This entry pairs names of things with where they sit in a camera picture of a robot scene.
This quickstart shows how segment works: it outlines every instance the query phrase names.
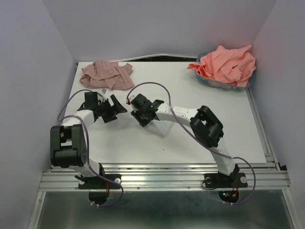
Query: coral cloth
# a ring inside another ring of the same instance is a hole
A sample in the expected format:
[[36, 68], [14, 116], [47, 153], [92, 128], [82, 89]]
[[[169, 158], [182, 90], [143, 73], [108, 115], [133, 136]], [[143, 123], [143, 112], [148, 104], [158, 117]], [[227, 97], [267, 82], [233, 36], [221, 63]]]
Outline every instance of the coral cloth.
[[118, 62], [97, 60], [82, 68], [80, 82], [89, 88], [109, 87], [110, 90], [126, 90], [134, 86], [130, 74], [132, 65], [119, 66]]
[[196, 71], [204, 78], [246, 87], [255, 70], [255, 58], [250, 54], [252, 45], [241, 49], [217, 50], [200, 58], [200, 63], [192, 63], [188, 69]]

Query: blue plastic basket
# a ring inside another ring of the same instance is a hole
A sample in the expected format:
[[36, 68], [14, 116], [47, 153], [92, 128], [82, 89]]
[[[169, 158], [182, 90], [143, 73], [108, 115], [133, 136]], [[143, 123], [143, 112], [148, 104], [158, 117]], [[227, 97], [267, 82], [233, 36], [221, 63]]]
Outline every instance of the blue plastic basket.
[[[200, 58], [203, 56], [206, 56], [208, 54], [208, 52], [204, 52], [201, 53], [198, 57], [196, 62], [200, 62]], [[254, 82], [255, 82], [255, 71], [253, 71], [252, 76], [250, 77], [250, 79], [248, 80], [247, 86], [246, 87], [240, 87], [240, 86], [236, 86], [236, 85], [232, 85], [232, 84], [227, 84], [227, 83], [223, 83], [217, 80], [211, 80], [211, 79], [207, 79], [202, 77], [201, 75], [196, 74], [197, 80], [200, 83], [203, 83], [205, 85], [211, 86], [211, 87], [217, 87], [217, 88], [221, 88], [224, 90], [233, 90], [233, 91], [243, 91], [247, 88], [250, 88], [253, 86]]]

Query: white table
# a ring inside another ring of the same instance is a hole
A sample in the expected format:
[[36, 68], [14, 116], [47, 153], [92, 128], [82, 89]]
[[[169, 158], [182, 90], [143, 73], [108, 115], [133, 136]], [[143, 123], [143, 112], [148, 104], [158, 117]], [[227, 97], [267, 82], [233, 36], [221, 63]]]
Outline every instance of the white table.
[[[79, 82], [81, 69], [91, 62], [80, 62], [71, 95], [85, 87]], [[240, 156], [250, 163], [265, 163], [263, 147], [255, 125], [246, 92], [231, 92], [200, 84], [195, 73], [187, 70], [189, 62], [130, 62], [131, 78], [135, 85], [154, 81], [166, 86], [172, 104], [187, 108], [208, 106], [224, 125], [224, 139], [232, 156]], [[91, 159], [100, 163], [214, 163], [208, 150], [202, 148], [178, 125], [173, 124], [162, 138], [143, 129], [131, 116], [125, 103], [128, 91], [108, 91], [114, 94], [128, 113], [104, 123], [99, 118], [89, 127]], [[143, 85], [133, 95], [142, 93], [151, 101], [168, 101], [163, 88]], [[69, 103], [65, 115], [73, 115], [84, 101], [79, 93]]]

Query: pink cloth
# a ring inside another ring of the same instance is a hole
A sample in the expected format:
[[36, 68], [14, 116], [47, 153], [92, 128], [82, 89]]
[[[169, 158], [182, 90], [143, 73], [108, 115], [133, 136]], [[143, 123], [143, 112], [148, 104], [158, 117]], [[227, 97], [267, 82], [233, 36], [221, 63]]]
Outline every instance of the pink cloth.
[[111, 90], [126, 90], [134, 86], [130, 74], [132, 65], [120, 67], [118, 62], [97, 60], [82, 68], [80, 82], [89, 88], [109, 87]]
[[190, 64], [188, 69], [204, 78], [246, 87], [255, 70], [255, 58], [250, 54], [251, 49], [252, 45], [231, 50], [220, 45], [216, 51], [203, 56], [200, 63]]

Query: wall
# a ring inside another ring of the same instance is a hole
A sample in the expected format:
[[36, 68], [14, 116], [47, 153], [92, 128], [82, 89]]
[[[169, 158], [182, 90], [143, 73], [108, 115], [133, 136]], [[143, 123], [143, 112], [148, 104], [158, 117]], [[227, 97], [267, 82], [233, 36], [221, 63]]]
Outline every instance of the wall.
[[275, 0], [43, 0], [77, 61], [251, 44]]
[[40, 0], [0, 5], [0, 228], [27, 228], [75, 64]]
[[254, 42], [254, 96], [305, 227], [305, 1], [278, 0]]

